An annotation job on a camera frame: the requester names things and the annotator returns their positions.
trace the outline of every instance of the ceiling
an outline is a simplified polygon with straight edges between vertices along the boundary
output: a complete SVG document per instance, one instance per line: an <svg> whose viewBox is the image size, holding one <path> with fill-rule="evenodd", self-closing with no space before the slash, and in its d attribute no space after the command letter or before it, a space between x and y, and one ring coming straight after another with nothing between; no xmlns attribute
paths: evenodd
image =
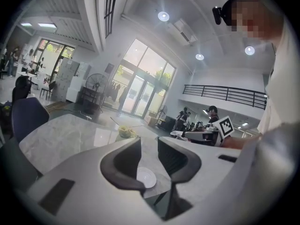
<svg viewBox="0 0 300 225"><path fill-rule="evenodd" d="M186 104L186 106L188 108L193 110L195 113L203 114L203 116L208 117L208 115L206 115L203 112L203 110L208 109L208 106L203 105L203 104L199 104L199 103L187 102L187 101L184 101L184 103ZM235 128L242 127L241 130L244 130L244 131L257 128L257 126L260 122L258 119L251 118L251 117L248 117L248 116L236 113L236 112L231 112L231 111L228 111L228 110L224 110L224 109L221 109L221 108L218 108L218 107L217 107L217 111L218 111L218 115L219 115L220 119L223 118L223 117L229 116L231 122L234 125L234 127ZM247 122L248 125L243 127L242 124L245 123L245 122Z"/></svg>
<svg viewBox="0 0 300 225"><path fill-rule="evenodd" d="M268 74L274 64L275 54L270 43L232 32L224 22L216 25L212 8L221 7L227 0L135 0L127 3L124 13L138 23L151 28L168 47L192 70L204 68L247 68ZM158 19L158 12L170 15L168 22ZM197 41L181 45L167 32L167 23L183 19L191 28ZM245 48L252 46L255 54L248 56ZM201 53L204 60L195 55Z"/></svg>
<svg viewBox="0 0 300 225"><path fill-rule="evenodd" d="M43 35L55 34L61 38L69 38L88 48L91 45L75 0L36 0L20 23L31 23L31 29ZM38 23L54 23L57 28L40 27Z"/></svg>

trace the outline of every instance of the standing fan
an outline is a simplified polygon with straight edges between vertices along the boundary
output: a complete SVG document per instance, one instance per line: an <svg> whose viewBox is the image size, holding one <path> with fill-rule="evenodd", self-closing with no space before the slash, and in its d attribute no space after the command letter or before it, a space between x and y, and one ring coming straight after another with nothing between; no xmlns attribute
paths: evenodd
<svg viewBox="0 0 300 225"><path fill-rule="evenodd" d="M98 98L98 91L102 89L102 93L104 93L105 86L107 84L107 77L100 74L95 73L88 77L85 83L85 87L87 88L87 92L90 94L90 97L92 97L91 107L89 109L86 109L85 112L88 114L94 114L94 110L92 109L94 100Z"/></svg>
<svg viewBox="0 0 300 225"><path fill-rule="evenodd" d="M159 120L159 119L161 118L161 116L166 115L167 111L168 111L167 106L166 106L166 105L162 105L162 106L160 107L159 111L158 111L159 116L158 116L158 119L157 119L157 120Z"/></svg>

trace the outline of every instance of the air conditioner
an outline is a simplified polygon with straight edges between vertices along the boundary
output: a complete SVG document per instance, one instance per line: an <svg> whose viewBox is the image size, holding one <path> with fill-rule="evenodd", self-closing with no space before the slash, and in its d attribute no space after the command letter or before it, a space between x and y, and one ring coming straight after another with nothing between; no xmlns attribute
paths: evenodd
<svg viewBox="0 0 300 225"><path fill-rule="evenodd" d="M174 24L168 23L167 31L183 46L189 45L197 40L191 28L182 19Z"/></svg>

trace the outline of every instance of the balcony railing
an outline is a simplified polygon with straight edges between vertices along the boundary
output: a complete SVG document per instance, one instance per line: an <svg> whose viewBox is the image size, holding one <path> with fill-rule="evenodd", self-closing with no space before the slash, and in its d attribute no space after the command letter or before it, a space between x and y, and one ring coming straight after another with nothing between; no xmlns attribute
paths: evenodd
<svg viewBox="0 0 300 225"><path fill-rule="evenodd" d="M104 15L104 22L105 22L105 38L108 37L113 31L113 11L114 5L116 0L106 0L105 6L105 15Z"/></svg>
<svg viewBox="0 0 300 225"><path fill-rule="evenodd" d="M267 104L267 95L265 93L241 88L210 85L184 85L183 94L217 98L261 109L265 109Z"/></svg>

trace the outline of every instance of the ceiling light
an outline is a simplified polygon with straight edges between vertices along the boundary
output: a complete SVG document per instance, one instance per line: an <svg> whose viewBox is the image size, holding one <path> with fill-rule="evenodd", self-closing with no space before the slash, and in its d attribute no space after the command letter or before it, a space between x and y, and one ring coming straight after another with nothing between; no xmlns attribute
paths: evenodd
<svg viewBox="0 0 300 225"><path fill-rule="evenodd" d="M158 13L158 18L161 21L166 22L169 20L170 16L166 12L160 12L160 13Z"/></svg>
<svg viewBox="0 0 300 225"><path fill-rule="evenodd" d="M25 26L25 27L30 27L32 26L31 23L29 22L24 22L24 23L21 23L22 26Z"/></svg>
<svg viewBox="0 0 300 225"><path fill-rule="evenodd" d="M47 28L56 28L53 23L39 23L40 27L47 27Z"/></svg>
<svg viewBox="0 0 300 225"><path fill-rule="evenodd" d="M202 54L197 54L196 55L196 59L198 59L198 60L203 60L204 59L204 56L202 55Z"/></svg>
<svg viewBox="0 0 300 225"><path fill-rule="evenodd" d="M254 47L251 47L251 46L246 47L245 53L246 53L247 55L253 55L253 54L255 53Z"/></svg>

